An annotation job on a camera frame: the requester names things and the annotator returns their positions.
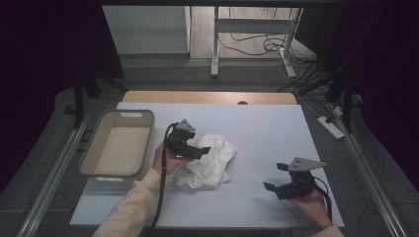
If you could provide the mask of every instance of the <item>person's hand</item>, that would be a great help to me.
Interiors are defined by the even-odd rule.
[[[319,191],[313,190],[305,197],[294,197],[290,198],[289,201],[296,205],[321,230],[333,225],[324,206],[324,197]]]
[[[161,157],[163,155],[163,142],[160,143],[160,145],[156,148],[154,153],[154,161],[151,168],[153,168],[159,175],[161,175],[161,166],[162,161]],[[190,158],[176,158],[175,155],[170,153],[168,150],[166,150],[166,175],[172,174],[172,172],[178,167],[179,165],[187,162],[191,162],[194,159]]]

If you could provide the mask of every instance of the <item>crumpled white towel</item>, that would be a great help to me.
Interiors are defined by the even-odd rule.
[[[227,138],[219,134],[208,134],[197,142],[197,147],[210,146],[209,154],[203,155],[201,160],[195,160],[186,165],[190,173],[178,171],[176,184],[189,185],[197,189],[203,185],[217,187],[219,183],[230,180],[225,172],[227,162],[235,155],[237,149]]]

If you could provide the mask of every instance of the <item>beige plastic tray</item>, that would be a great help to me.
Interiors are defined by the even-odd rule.
[[[152,154],[152,111],[109,110],[102,114],[79,171],[99,182],[131,183],[142,178]]]

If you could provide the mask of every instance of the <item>white tabletop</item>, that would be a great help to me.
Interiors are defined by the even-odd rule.
[[[216,188],[193,190],[178,187],[173,180],[175,175],[167,177],[158,227],[311,226],[296,207],[286,200],[278,200],[275,193],[266,191],[263,185],[263,182],[276,186],[291,182],[288,172],[277,169],[277,163],[290,164],[294,157],[319,161],[300,106],[119,103],[118,109],[154,112],[156,133],[153,147],[163,140],[170,123],[187,119],[197,129],[196,137],[221,134],[237,148],[237,154],[226,167],[231,181]],[[311,173],[328,185],[323,169]],[[70,224],[100,224],[128,189],[89,181]],[[329,195],[332,199],[333,222],[344,226],[330,187]]]

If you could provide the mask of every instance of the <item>beige sleeve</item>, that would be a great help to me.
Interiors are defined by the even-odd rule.
[[[157,208],[161,176],[150,169],[140,181],[132,183],[132,189],[102,222],[94,237],[138,236],[145,221]]]
[[[329,228],[312,235],[311,237],[344,237],[344,235],[336,225],[332,225]]]

